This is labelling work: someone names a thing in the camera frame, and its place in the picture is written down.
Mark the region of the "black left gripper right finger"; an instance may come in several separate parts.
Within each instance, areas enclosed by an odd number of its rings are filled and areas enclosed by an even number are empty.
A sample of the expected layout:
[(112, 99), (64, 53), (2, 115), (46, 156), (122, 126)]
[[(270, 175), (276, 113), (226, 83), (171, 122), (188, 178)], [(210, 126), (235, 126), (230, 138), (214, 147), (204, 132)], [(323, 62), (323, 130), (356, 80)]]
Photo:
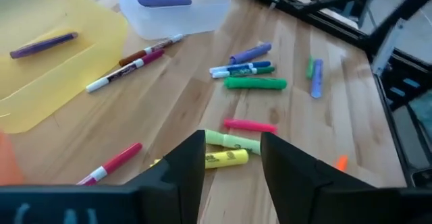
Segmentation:
[(261, 159), (280, 223), (431, 224), (428, 189), (376, 188), (269, 132)]

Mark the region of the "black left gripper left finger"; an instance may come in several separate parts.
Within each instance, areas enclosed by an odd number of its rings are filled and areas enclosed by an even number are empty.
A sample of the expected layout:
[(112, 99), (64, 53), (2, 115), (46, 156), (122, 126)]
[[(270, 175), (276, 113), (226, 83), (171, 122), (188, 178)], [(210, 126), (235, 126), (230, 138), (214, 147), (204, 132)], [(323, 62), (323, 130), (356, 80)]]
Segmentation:
[(205, 176), (205, 132), (120, 186), (4, 186), (2, 223), (196, 223)]

